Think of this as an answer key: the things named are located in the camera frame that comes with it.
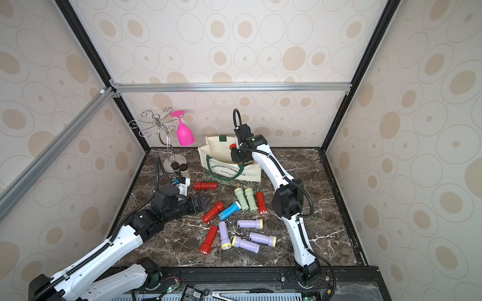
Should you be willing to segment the red flashlight bottom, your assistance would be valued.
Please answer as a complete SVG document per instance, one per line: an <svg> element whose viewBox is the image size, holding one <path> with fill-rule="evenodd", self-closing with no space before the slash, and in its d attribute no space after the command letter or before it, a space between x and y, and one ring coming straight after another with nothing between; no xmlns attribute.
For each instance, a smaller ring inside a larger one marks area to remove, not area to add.
<svg viewBox="0 0 482 301"><path fill-rule="evenodd" d="M212 250L212 245L215 240L215 237L217 236L218 233L218 227L216 226L211 226L210 231L208 232L208 235L205 239L204 244L200 247L200 252L203 253L204 255L209 255L211 250Z"/></svg>

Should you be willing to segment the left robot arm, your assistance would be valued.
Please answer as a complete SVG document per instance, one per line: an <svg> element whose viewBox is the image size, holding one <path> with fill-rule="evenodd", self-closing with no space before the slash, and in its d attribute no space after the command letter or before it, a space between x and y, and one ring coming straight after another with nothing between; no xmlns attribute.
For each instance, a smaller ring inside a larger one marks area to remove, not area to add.
<svg viewBox="0 0 482 301"><path fill-rule="evenodd" d="M147 286L149 279L159 272L150 258L109 277L102 275L163 231L167 223L207 209L212 195L198 192L189 196L189 185L189 179L184 177L168 179L164 186L156 184L152 195L133 209L98 247L53 276L41 274L32 280L29 300L109 300Z"/></svg>

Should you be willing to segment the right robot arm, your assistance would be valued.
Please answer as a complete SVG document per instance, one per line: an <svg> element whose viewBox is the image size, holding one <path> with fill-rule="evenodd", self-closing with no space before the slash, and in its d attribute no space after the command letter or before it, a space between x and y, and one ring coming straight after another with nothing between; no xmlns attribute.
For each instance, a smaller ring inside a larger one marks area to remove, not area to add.
<svg viewBox="0 0 482 301"><path fill-rule="evenodd" d="M238 109L233 110L233 125L235 146L230 147L231 158L234 163L253 161L259 164L271 181L275 189L272 208L288 230L300 285L310 287L318 280L325 280L321 266L325 263L331 274L329 294L333 295L336 288L333 266L326 258L315 253L305 228L305 219L311 218L314 213L311 195L305 190L302 180L294 178L282 167L266 138L253 134L251 128L242 122Z"/></svg>

